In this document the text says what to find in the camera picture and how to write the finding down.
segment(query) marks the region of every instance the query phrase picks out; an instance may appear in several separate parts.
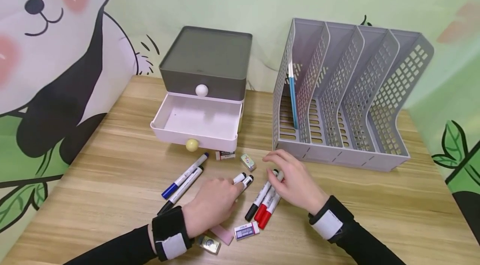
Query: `hand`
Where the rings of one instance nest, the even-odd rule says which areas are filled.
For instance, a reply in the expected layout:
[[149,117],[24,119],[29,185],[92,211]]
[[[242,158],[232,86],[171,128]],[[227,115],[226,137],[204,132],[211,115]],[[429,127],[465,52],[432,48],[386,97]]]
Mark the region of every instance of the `hand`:
[[195,198],[182,208],[188,237],[195,238],[227,220],[242,191],[243,183],[234,185],[232,179],[205,182]]
[[315,183],[305,165],[283,149],[269,152],[264,162],[277,164],[285,175],[281,183],[271,169],[267,169],[268,180],[275,191],[286,201],[310,214],[317,214],[329,196]]

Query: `yellow knob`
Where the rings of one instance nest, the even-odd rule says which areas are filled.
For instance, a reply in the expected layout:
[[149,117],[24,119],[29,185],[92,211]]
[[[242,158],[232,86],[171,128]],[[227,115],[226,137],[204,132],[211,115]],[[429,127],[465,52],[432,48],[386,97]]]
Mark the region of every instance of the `yellow knob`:
[[188,139],[185,147],[187,148],[187,151],[194,152],[198,149],[198,141],[195,139]]

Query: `gray magazine rack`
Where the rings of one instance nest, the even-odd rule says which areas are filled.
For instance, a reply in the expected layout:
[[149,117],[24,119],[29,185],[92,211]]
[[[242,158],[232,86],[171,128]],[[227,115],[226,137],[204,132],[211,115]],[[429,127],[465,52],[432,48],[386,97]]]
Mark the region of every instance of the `gray magazine rack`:
[[397,116],[433,53],[420,32],[293,19],[275,83],[273,148],[305,161],[392,170],[410,159]]

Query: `wrist strap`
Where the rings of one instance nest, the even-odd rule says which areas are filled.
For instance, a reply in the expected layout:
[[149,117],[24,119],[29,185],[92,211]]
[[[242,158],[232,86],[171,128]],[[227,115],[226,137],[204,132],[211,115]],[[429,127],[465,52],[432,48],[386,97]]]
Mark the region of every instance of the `wrist strap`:
[[354,221],[353,214],[333,195],[316,215],[308,217],[313,229],[330,243],[337,242]]
[[187,235],[181,206],[153,218],[152,234],[158,259],[162,262],[183,255],[194,241]]

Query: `desk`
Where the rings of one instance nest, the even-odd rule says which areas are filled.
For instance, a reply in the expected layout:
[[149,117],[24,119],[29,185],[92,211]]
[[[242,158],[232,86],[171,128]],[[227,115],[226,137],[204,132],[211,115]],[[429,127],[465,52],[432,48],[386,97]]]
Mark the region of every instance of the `desk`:
[[[149,127],[166,90],[161,79],[134,76],[101,126],[63,176],[4,260],[11,264],[62,264],[151,220],[164,204],[161,192],[202,150],[159,142]],[[237,159],[215,161],[181,198],[193,199],[204,180],[234,177],[257,163],[255,181],[240,197],[225,228],[243,219],[266,181],[262,157],[271,149],[272,94],[247,91]],[[411,160],[389,173],[306,163],[326,192],[334,193],[364,227],[409,265],[477,264],[480,250],[437,172],[409,115],[398,126]],[[305,211],[281,201],[265,231],[218,256],[195,247],[169,264],[354,264],[343,250],[315,233]]]

